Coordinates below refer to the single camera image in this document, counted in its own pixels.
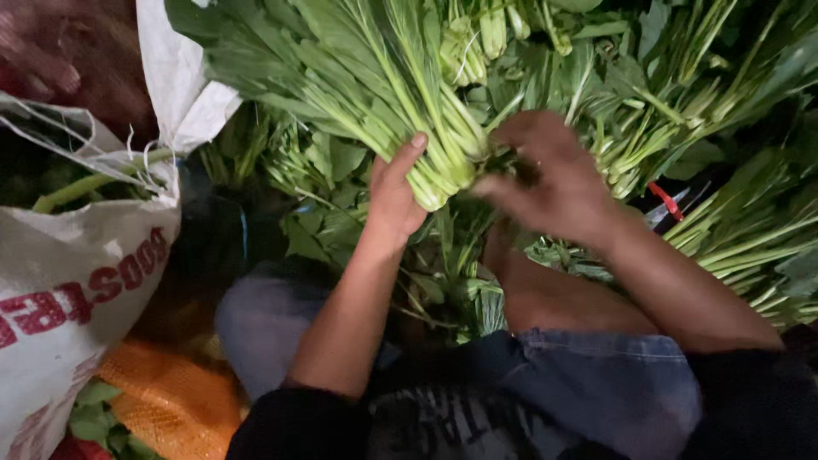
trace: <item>person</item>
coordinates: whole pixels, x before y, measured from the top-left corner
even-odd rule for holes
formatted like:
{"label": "person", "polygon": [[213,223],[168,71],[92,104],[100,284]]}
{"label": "person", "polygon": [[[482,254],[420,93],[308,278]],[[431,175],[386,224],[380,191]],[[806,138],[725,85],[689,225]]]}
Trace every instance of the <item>person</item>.
{"label": "person", "polygon": [[385,366],[398,265],[426,218],[406,180],[418,133],[375,161],[331,291],[269,264],[222,301],[218,333],[254,401],[227,458],[818,458],[815,381],[765,319],[613,200],[557,114],[521,112],[494,137],[540,177],[472,192],[592,250],[628,296],[508,250],[496,226],[483,262],[508,332]]}

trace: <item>fingernail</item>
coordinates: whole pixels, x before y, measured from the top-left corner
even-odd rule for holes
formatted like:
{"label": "fingernail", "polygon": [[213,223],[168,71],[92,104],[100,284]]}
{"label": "fingernail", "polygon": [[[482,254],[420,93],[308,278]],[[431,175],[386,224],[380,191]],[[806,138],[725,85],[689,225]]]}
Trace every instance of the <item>fingernail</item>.
{"label": "fingernail", "polygon": [[415,133],[415,136],[411,139],[411,144],[414,147],[423,147],[426,144],[426,134],[425,133]]}

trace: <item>pile of vegetables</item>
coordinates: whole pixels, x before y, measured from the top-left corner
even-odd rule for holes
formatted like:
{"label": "pile of vegetables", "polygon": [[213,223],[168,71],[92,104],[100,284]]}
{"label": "pile of vegetables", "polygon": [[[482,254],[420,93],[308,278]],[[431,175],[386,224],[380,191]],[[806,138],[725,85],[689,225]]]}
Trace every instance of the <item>pile of vegetables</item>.
{"label": "pile of vegetables", "polygon": [[[464,340],[502,327],[501,289],[479,263],[496,216],[459,192],[487,171],[524,176],[513,152],[489,141],[509,114],[563,114],[613,196],[627,202],[663,175],[690,178],[724,161],[698,147],[782,101],[805,110],[805,91],[818,82],[818,0],[653,0],[645,9],[601,0],[165,4],[174,29],[204,48],[210,78],[252,101],[241,115],[249,147],[227,154],[234,169],[211,156],[209,171],[231,187],[257,177],[297,201],[282,220],[291,254],[342,268],[366,221],[374,155],[389,160],[412,133],[427,132],[409,181],[433,213],[410,241],[395,305]],[[731,157],[735,178],[666,236],[763,313],[791,301],[769,306],[787,296],[785,275],[770,264],[815,244],[809,206],[780,208],[801,202],[798,191],[805,202],[815,192],[811,166],[786,159],[801,147],[784,144]],[[765,175],[744,178],[765,158]],[[614,281],[563,241],[536,235],[520,248]],[[814,308],[803,302],[786,311]],[[775,311],[784,312],[776,323],[795,318]]]}
{"label": "pile of vegetables", "polygon": [[98,201],[149,200],[151,187],[143,187],[142,181],[158,187],[161,180],[147,179],[146,166],[173,153],[138,152],[132,160],[75,155],[91,134],[89,127],[60,113],[0,95],[0,206],[49,214]]}
{"label": "pile of vegetables", "polygon": [[139,440],[120,423],[110,410],[108,401],[122,393],[121,390],[96,378],[91,379],[77,394],[68,418],[68,428],[73,437],[93,441],[110,453],[100,458],[117,460],[163,460],[156,452]]}

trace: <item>forearm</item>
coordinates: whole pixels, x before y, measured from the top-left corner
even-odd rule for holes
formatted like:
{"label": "forearm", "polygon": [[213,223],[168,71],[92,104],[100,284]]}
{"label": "forearm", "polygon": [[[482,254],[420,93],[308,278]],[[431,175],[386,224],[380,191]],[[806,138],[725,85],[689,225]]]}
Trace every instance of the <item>forearm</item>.
{"label": "forearm", "polygon": [[338,286],[299,342],[288,379],[360,398],[384,334],[405,242],[368,223]]}
{"label": "forearm", "polygon": [[782,347],[775,329],[747,302],[639,219],[615,219],[596,250],[645,314],[684,350]]}

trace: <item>orange mesh bag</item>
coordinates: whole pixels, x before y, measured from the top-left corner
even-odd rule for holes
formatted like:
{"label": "orange mesh bag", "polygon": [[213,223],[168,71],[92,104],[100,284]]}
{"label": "orange mesh bag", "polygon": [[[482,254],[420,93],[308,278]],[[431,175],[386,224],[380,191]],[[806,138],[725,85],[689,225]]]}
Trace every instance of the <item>orange mesh bag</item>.
{"label": "orange mesh bag", "polygon": [[240,424],[240,404],[230,377],[189,358],[126,340],[98,376],[123,393],[111,400],[114,415],[168,460],[224,458]]}

